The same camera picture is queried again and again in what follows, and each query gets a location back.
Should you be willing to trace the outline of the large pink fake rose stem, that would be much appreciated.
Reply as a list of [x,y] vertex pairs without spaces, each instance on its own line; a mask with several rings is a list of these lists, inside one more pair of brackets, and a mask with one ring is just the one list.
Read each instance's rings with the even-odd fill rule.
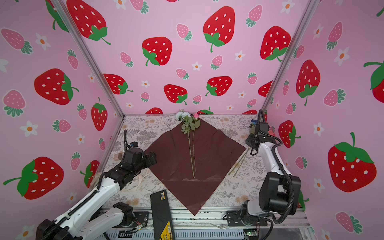
[[[269,129],[268,134],[269,134],[269,135],[272,135],[272,136],[275,136],[275,129],[274,129],[274,127],[271,127],[271,128]],[[251,148],[248,147],[248,148],[246,149],[246,151],[242,154],[242,156],[241,156],[240,159],[237,161],[237,163],[235,164],[235,166],[233,167],[233,169],[229,172],[229,174],[228,174],[229,176],[234,177],[234,176],[238,173],[238,171],[239,171],[240,167],[242,166],[242,164],[244,163],[244,161],[245,161],[245,159],[246,159],[246,157],[247,157],[247,154],[249,153],[250,149],[251,149]]]

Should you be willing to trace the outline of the blue fake rose stem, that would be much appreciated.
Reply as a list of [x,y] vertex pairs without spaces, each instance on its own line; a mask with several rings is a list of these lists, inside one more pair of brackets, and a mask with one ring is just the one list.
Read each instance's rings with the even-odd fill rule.
[[[257,123],[258,123],[257,120],[251,120],[250,134],[255,134],[255,129],[256,129]],[[242,166],[243,162],[245,161],[245,158],[247,157],[247,154],[248,154],[250,149],[251,149],[251,147],[248,147],[247,150],[242,154],[242,156],[236,162],[236,164],[234,165],[232,170],[228,173],[229,176],[234,177],[238,173],[238,171],[239,171],[240,167]]]

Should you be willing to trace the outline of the dark red wrapping paper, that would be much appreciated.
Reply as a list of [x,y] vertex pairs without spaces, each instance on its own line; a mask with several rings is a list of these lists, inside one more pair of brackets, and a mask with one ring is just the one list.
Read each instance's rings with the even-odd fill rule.
[[200,127],[190,133],[196,170],[193,178],[188,137],[181,132],[181,126],[165,132],[149,146],[147,152],[157,156],[157,164],[150,170],[196,215],[246,148],[201,121]]

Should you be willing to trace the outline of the white fake flower stem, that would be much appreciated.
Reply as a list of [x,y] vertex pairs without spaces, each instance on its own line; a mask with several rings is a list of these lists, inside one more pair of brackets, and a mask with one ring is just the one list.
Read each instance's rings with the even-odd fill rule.
[[190,132],[195,130],[195,126],[194,126],[195,119],[192,114],[185,112],[184,110],[179,110],[176,113],[176,119],[182,123],[181,132],[187,135],[188,137],[192,175],[193,175],[193,178],[195,178],[196,170],[195,170],[195,164],[193,159],[192,143],[191,143],[191,136],[190,136]]

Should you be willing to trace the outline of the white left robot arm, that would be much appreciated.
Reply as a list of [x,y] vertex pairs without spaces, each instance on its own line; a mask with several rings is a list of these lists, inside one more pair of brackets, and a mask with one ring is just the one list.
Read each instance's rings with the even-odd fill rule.
[[131,184],[141,171],[157,163],[155,153],[145,153],[137,142],[124,140],[123,157],[119,164],[100,175],[97,185],[71,209],[55,220],[44,220],[37,227],[37,240],[94,240],[118,225],[132,227],[134,232],[142,224],[133,212],[133,208],[119,202],[107,212],[95,219],[92,216],[113,195]]

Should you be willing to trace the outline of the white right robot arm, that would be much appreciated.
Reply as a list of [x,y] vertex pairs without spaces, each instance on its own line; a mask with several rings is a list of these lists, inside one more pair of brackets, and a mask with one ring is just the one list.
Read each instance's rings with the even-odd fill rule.
[[257,201],[245,201],[240,210],[228,211],[223,220],[228,226],[255,226],[259,222],[281,224],[288,216],[296,213],[301,191],[301,180],[283,166],[278,147],[283,144],[279,138],[268,133],[268,123],[253,120],[250,135],[245,143],[251,148],[251,155],[259,155],[267,174],[261,186]]

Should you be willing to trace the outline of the beige ribbon pile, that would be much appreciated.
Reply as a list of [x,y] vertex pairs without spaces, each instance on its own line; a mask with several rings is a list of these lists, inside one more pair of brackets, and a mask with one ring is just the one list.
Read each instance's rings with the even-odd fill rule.
[[[137,190],[141,185],[141,183],[143,182],[145,176],[146,175],[143,173],[139,173],[137,176],[135,176],[135,173],[133,173],[125,177],[121,177],[121,178],[118,177],[116,180],[112,179],[112,181],[117,183],[118,189],[120,191],[127,193],[127,192],[133,192]],[[97,173],[94,177],[92,177],[92,181],[89,182],[90,183],[89,188],[93,189],[97,187],[99,184],[99,180],[101,180],[101,178],[102,178],[101,173]]]

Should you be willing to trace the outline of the black flat device yellow label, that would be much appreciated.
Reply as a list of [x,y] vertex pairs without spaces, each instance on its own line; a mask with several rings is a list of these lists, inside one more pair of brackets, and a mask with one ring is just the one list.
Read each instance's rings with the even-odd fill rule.
[[153,193],[150,198],[155,240],[175,240],[167,191]]

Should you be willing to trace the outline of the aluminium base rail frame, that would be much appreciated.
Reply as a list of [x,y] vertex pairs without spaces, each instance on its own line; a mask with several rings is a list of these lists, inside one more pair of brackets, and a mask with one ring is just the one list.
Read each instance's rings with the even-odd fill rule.
[[[173,230],[176,240],[244,240],[263,239],[271,224],[244,226],[239,223],[231,227],[223,217],[228,211],[236,212],[239,207],[202,208],[195,216],[185,207],[171,208]],[[134,208],[135,212],[149,212],[147,226],[134,234],[127,234],[128,228],[114,227],[107,231],[110,240],[153,240],[155,238],[153,216],[150,207]],[[305,213],[299,209],[294,216],[287,217],[274,227],[268,236],[269,240],[315,240],[312,227]]]

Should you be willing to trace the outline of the aluminium corner post right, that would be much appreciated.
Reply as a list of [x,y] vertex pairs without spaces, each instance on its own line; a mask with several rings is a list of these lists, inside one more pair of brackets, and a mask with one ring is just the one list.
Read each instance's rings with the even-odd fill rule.
[[259,113],[260,112],[264,113],[264,111],[268,109],[269,104],[271,103],[272,98],[273,98],[275,92],[277,91],[277,88],[280,84],[280,81],[283,79],[283,76],[284,76],[286,70],[288,69],[288,64],[292,60],[294,50],[299,45],[304,33],[306,32],[308,25],[311,22],[311,19],[312,19],[313,15],[315,14],[319,3],[320,3],[320,0],[311,0],[308,2],[307,6],[305,8],[305,11],[302,15],[302,18],[298,23],[296,31],[295,31],[294,35],[292,36],[292,40],[291,40],[291,43],[288,47],[288,50],[284,54],[284,58],[282,60],[282,63],[280,64],[280,66],[277,70],[277,73],[276,73],[275,78],[272,82],[271,88],[268,92],[268,95],[267,95],[267,97],[264,101],[264,104],[263,104],[262,108],[260,109]]

